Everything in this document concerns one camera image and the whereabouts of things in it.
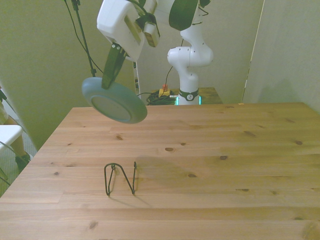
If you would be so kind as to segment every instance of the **beige wall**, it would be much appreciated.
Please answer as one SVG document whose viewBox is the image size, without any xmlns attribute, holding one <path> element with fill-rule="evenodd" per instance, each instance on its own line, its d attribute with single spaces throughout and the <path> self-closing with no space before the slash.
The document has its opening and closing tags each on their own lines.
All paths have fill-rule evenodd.
<svg viewBox="0 0 320 240">
<path fill-rule="evenodd" d="M 265 0 L 243 102 L 304 102 L 320 113 L 318 0 Z"/>
<path fill-rule="evenodd" d="M 203 18 L 203 37 L 213 50 L 214 60 L 210 66 L 193 70 L 199 75 L 199 86 L 215 87 L 224 103 L 242 100 L 262 6 L 263 0 L 213 0 L 205 7 L 209 15 Z M 141 92 L 161 88 L 171 67 L 167 53 L 182 41 L 180 33 L 167 25 L 159 24 L 159 30 L 158 47 L 145 44 L 137 62 Z M 175 70 L 168 84 L 179 88 Z"/>
<path fill-rule="evenodd" d="M 103 70 L 110 44 L 96 29 L 100 5 L 82 0 L 79 12 L 92 58 Z M 81 93 L 91 76 L 87 54 L 64 1 L 0 0 L 0 6 L 0 84 L 39 149 L 72 107 L 87 106 Z M 124 65 L 116 81 L 134 89 L 132 62 Z"/>
</svg>

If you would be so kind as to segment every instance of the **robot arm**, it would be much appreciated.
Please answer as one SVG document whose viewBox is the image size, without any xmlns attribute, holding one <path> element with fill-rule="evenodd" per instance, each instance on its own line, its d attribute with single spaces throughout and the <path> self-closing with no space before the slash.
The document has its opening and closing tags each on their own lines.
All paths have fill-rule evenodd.
<svg viewBox="0 0 320 240">
<path fill-rule="evenodd" d="M 213 51 L 206 45 L 202 35 L 202 14 L 196 11 L 192 25 L 181 31 L 180 35 L 191 44 L 179 46 L 169 50 L 168 62 L 176 69 L 180 78 L 179 104 L 199 104 L 199 78 L 190 72 L 188 67 L 208 66 L 214 59 Z"/>
<path fill-rule="evenodd" d="M 180 94 L 183 104 L 195 104 L 198 96 L 198 77 L 188 67 L 208 65 L 212 51 L 201 34 L 199 4 L 210 0 L 103 0 L 97 28 L 112 43 L 104 67 L 103 77 L 83 81 L 82 93 L 87 102 L 103 115 L 122 123 L 134 124 L 147 116 L 144 103 L 128 88 L 115 81 L 125 58 L 137 61 L 144 39 L 149 45 L 158 44 L 160 33 L 157 21 L 181 31 L 191 47 L 170 50 L 169 62 L 180 76 Z"/>
</svg>

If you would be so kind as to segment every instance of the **wire stand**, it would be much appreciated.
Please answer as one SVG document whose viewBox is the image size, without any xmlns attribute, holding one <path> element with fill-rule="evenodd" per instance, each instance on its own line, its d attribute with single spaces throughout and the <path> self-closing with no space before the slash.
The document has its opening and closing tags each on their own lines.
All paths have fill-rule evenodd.
<svg viewBox="0 0 320 240">
<path fill-rule="evenodd" d="M 111 166 L 111 173 L 110 173 L 110 178 L 109 178 L 109 182 L 107 181 L 107 167 Z M 127 175 L 125 173 L 125 170 L 123 169 L 123 167 L 120 164 L 117 163 L 108 163 L 107 165 L 104 166 L 104 184 L 105 184 L 105 193 L 110 196 L 110 183 L 111 183 L 111 179 L 112 179 L 112 174 L 114 173 L 114 171 L 116 170 L 116 166 L 118 166 L 121 170 L 122 173 L 125 177 L 126 182 L 128 183 L 130 189 L 131 189 L 131 193 L 134 195 L 135 194 L 135 179 L 136 179 L 136 169 L 137 169 L 137 163 L 134 162 L 133 166 L 134 166 L 134 172 L 133 172 L 133 181 L 132 181 L 132 186 L 127 178 Z"/>
</svg>

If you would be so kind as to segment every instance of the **small wooden table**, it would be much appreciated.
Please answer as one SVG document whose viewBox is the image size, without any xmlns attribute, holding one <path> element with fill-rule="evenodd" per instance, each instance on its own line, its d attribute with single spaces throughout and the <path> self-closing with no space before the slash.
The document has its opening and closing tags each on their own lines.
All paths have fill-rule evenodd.
<svg viewBox="0 0 320 240">
<path fill-rule="evenodd" d="M 303 103 L 73 108 L 0 198 L 3 240 L 318 240 L 320 116 Z M 111 195 L 104 166 L 116 170 Z"/>
</svg>

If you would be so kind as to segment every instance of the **black cable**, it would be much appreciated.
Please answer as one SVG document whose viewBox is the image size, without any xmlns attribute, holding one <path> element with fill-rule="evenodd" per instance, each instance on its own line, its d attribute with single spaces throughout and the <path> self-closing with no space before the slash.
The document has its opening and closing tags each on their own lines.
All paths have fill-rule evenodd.
<svg viewBox="0 0 320 240">
<path fill-rule="evenodd" d="M 84 51 L 85 51 L 87 54 L 89 54 L 89 53 L 87 52 L 85 46 L 84 46 L 83 43 L 81 42 L 79 36 L 78 36 L 77 29 L 76 29 L 76 25 L 75 25 L 74 19 L 73 19 L 73 17 L 72 17 L 70 8 L 69 8 L 69 6 L 68 6 L 67 0 L 64 0 L 64 2 L 65 2 L 65 5 L 66 5 L 66 7 L 67 7 L 67 9 L 68 9 L 68 12 L 69 12 L 69 15 L 70 15 L 70 18 L 71 18 L 71 21 L 72 21 L 73 29 L 74 29 L 74 32 L 75 32 L 75 35 L 76 35 L 76 38 L 78 39 L 78 41 L 79 41 L 79 43 L 81 44 L 81 46 L 82 46 L 82 48 L 84 49 Z M 90 54 L 89 54 L 89 57 L 90 57 L 91 61 L 93 62 L 93 64 L 99 69 L 99 71 L 100 71 L 101 73 L 104 73 L 104 72 L 97 66 L 97 64 L 95 63 L 95 61 L 91 58 Z"/>
<path fill-rule="evenodd" d="M 159 91 L 155 91 L 148 98 L 146 99 L 148 102 L 148 106 L 157 106 L 157 105 L 172 105 L 175 103 L 176 99 L 171 98 L 170 96 L 160 96 L 159 97 Z"/>
<path fill-rule="evenodd" d="M 9 186 L 11 186 L 11 184 L 10 183 L 8 183 L 5 179 L 3 179 L 2 177 L 0 177 L 0 179 L 2 180 L 2 181 L 4 181 L 6 184 L 8 184 Z"/>
</svg>

